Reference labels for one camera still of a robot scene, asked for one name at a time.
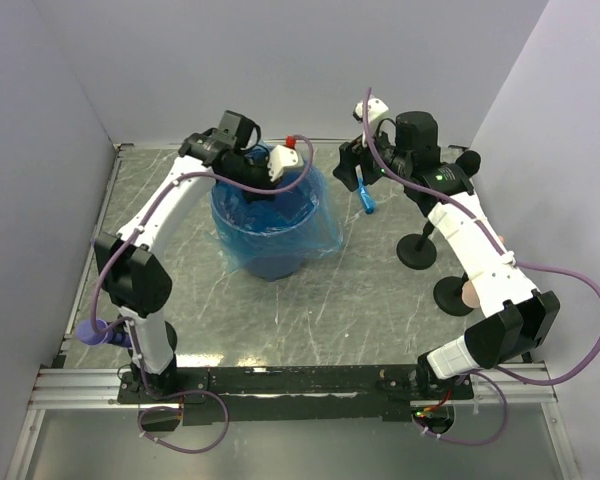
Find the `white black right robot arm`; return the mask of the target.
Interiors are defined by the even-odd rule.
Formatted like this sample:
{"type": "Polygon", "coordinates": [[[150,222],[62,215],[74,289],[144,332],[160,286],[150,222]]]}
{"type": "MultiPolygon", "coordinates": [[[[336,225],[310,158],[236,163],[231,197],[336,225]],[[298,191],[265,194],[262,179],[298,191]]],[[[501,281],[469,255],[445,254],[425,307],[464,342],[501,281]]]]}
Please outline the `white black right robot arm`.
{"type": "Polygon", "coordinates": [[[542,345],[560,302],[516,266],[513,252],[505,249],[484,215],[471,182],[480,169],[480,155],[465,150],[452,163],[442,161],[438,125],[428,112],[404,112],[392,119],[393,139],[382,129],[390,120],[383,102],[360,102],[353,116],[363,132],[341,145],[334,176],[349,190],[383,176],[401,182],[427,219],[422,235],[403,238],[403,262],[426,268],[417,252],[438,231],[463,267],[463,278],[472,284],[485,317],[458,339],[419,357],[420,393],[438,398],[450,388],[452,377],[493,368],[542,345]]]}

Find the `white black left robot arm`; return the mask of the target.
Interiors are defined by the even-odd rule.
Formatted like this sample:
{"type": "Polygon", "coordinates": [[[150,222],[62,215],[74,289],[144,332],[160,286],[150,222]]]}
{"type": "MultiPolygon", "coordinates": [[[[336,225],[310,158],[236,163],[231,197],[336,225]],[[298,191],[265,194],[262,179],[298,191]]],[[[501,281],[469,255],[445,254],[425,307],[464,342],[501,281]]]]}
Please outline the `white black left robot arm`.
{"type": "Polygon", "coordinates": [[[249,201],[272,200],[276,184],[264,161],[249,158],[261,139],[252,119],[227,110],[218,126],[193,133],[157,190],[116,234],[101,233],[94,251],[96,289],[106,291],[131,338],[132,371],[152,400],[164,402],[178,389],[175,348],[164,306],[173,282],[164,251],[186,215],[217,183],[238,187],[249,201]]]}

